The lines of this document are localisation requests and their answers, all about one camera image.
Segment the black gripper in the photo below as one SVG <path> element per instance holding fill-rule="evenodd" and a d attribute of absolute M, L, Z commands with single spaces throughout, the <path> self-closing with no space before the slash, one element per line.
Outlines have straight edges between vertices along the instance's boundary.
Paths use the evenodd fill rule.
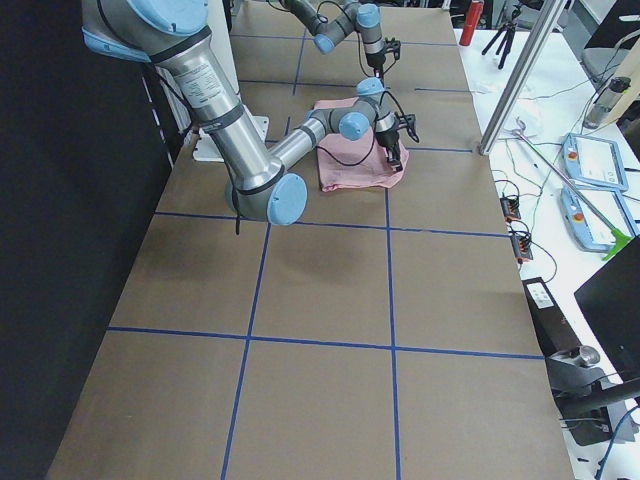
<path fill-rule="evenodd" d="M 379 146 L 383 147 L 387 155 L 387 164 L 394 173 L 404 170 L 401 161 L 401 151 L 399 146 L 399 133 L 396 129 L 391 128 L 384 131 L 377 131 L 375 134 L 376 141 Z"/>
<path fill-rule="evenodd" d="M 386 54 L 383 51 L 365 54 L 367 65 L 371 67 L 373 76 L 384 81 L 384 64 L 386 62 Z"/>

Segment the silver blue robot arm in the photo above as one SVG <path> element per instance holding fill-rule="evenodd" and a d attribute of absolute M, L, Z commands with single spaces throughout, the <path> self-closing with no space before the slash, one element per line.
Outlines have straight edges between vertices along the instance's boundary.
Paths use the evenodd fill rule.
<path fill-rule="evenodd" d="M 374 74 L 357 86 L 353 105 L 316 109 L 273 147 L 261 140 L 249 112 L 235 92 L 210 43 L 205 1 L 84 1 L 83 36 L 102 55 L 150 63 L 169 71 L 190 105 L 197 124 L 216 145 L 229 175 L 227 199 L 238 219 L 290 225 L 304 212 L 308 191 L 291 167 L 329 134 L 350 141 L 372 132 L 388 165 L 402 170 L 399 130 L 411 130 L 414 118 L 394 112 L 383 83 L 388 55 L 401 44 L 383 36 L 380 9 L 373 3 L 343 1 L 329 20 L 308 1 L 285 1 L 312 34 L 316 47 L 331 52 L 351 33 L 360 35 Z"/>
<path fill-rule="evenodd" d="M 362 58 L 359 64 L 367 77 L 384 82 L 387 55 L 399 58 L 394 39 L 386 38 L 381 28 L 381 12 L 375 3 L 360 1 L 279 1 L 279 6 L 268 4 L 281 12 L 290 13 L 299 20 L 313 37 L 316 48 L 324 55 L 331 53 L 351 34 L 356 34 L 371 74 L 365 72 Z"/>

